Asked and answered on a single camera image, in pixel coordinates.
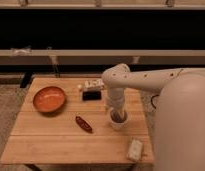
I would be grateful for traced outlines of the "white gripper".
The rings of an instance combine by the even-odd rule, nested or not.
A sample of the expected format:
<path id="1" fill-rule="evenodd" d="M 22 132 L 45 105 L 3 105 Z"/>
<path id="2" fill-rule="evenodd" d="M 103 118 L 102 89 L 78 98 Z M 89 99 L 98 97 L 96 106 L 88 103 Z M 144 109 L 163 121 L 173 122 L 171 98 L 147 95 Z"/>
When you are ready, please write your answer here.
<path id="1" fill-rule="evenodd" d="M 121 108 L 119 109 L 119 115 L 121 120 L 125 118 L 125 110 L 123 107 L 125 103 L 125 95 L 124 95 L 124 88 L 108 88 L 107 89 L 107 97 L 106 97 L 106 106 L 108 108 Z M 112 109 L 111 111 L 111 118 L 114 122 L 117 122 L 117 112 L 116 110 Z"/>

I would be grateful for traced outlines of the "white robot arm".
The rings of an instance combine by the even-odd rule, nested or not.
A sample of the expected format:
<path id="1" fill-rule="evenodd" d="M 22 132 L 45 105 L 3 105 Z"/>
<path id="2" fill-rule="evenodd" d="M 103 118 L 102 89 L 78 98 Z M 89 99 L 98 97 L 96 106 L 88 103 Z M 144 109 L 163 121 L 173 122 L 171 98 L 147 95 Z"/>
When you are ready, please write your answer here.
<path id="1" fill-rule="evenodd" d="M 102 73 L 106 105 L 122 107 L 126 88 L 159 95 L 154 171 L 205 171 L 205 68 L 132 72 L 118 64 Z"/>

